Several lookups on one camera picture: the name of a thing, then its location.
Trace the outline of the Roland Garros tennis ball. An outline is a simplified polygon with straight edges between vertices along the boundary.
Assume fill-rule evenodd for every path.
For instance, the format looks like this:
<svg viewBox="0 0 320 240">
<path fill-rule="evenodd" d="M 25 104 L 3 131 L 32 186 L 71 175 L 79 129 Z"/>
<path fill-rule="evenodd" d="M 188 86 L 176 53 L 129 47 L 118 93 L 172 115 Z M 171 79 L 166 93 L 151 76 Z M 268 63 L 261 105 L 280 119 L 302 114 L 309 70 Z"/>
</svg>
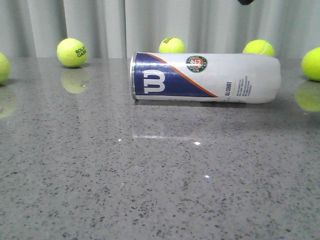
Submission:
<svg viewBox="0 0 320 240">
<path fill-rule="evenodd" d="M 62 40 L 57 46 L 56 54 L 58 60 L 69 68 L 82 66 L 88 55 L 85 45 L 75 38 Z"/>
</svg>

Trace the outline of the white blue tennis ball can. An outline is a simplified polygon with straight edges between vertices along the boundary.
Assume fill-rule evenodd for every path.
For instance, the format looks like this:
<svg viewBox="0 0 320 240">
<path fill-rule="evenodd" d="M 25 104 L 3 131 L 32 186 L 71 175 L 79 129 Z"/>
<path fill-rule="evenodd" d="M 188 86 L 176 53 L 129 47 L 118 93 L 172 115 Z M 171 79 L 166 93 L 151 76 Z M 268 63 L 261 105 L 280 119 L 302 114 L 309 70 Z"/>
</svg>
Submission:
<svg viewBox="0 0 320 240">
<path fill-rule="evenodd" d="M 130 79 L 135 100 L 261 104 L 275 99 L 281 65 L 254 53 L 138 52 Z"/>
</svg>

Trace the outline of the grey pleated curtain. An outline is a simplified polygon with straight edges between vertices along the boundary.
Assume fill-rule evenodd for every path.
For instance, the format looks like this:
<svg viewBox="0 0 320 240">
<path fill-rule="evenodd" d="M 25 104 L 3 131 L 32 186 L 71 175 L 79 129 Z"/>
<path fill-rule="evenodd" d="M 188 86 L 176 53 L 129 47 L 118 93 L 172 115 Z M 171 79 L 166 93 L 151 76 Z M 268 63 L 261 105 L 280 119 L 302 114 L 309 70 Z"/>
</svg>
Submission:
<svg viewBox="0 0 320 240">
<path fill-rule="evenodd" d="M 54 57 L 65 38 L 82 41 L 91 58 L 156 52 L 167 37 L 188 52 L 240 53 L 256 39 L 281 58 L 320 45 L 317 0 L 3 0 L 0 51 L 9 57 Z"/>
</svg>

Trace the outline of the centre tennis ball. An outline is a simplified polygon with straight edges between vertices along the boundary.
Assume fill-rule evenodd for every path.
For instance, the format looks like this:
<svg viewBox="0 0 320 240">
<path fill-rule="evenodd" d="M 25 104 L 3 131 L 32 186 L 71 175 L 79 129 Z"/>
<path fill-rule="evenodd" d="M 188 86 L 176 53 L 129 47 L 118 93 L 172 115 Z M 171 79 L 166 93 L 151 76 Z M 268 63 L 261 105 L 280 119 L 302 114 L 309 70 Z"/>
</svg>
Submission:
<svg viewBox="0 0 320 240">
<path fill-rule="evenodd" d="M 184 42 L 177 37 L 167 37 L 159 45 L 160 53 L 185 53 L 186 47 Z"/>
</svg>

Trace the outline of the far left tennis ball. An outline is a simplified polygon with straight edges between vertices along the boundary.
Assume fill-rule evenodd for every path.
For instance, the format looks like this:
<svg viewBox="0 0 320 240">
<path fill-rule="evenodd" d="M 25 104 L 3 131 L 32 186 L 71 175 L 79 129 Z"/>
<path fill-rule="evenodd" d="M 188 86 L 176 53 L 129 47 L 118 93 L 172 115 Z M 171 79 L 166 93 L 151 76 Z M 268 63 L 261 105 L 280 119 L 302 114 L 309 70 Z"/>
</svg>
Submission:
<svg viewBox="0 0 320 240">
<path fill-rule="evenodd" d="M 3 53 L 0 53 L 0 83 L 1 84 L 9 78 L 10 72 L 11 72 L 10 61 Z"/>
</svg>

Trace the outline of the far right tennis ball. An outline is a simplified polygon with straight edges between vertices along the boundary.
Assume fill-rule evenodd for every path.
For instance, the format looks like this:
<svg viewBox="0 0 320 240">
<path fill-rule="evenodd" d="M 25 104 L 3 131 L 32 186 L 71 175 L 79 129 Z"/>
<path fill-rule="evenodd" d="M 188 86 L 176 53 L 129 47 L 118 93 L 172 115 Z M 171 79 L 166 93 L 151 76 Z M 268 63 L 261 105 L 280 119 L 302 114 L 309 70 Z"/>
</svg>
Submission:
<svg viewBox="0 0 320 240">
<path fill-rule="evenodd" d="M 302 59 L 303 73 L 314 81 L 320 80 L 320 47 L 308 51 Z"/>
</svg>

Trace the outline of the right Wilson tennis ball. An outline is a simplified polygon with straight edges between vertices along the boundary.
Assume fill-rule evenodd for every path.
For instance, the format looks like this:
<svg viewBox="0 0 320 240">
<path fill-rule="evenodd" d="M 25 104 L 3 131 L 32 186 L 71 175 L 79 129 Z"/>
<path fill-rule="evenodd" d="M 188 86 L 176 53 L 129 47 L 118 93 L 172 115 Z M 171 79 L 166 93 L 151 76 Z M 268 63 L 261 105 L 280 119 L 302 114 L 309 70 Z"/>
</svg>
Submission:
<svg viewBox="0 0 320 240">
<path fill-rule="evenodd" d="M 244 47 L 243 51 L 244 54 L 259 54 L 259 55 L 266 55 L 266 56 L 275 56 L 275 50 L 271 43 L 263 39 L 256 39 L 247 43 Z"/>
</svg>

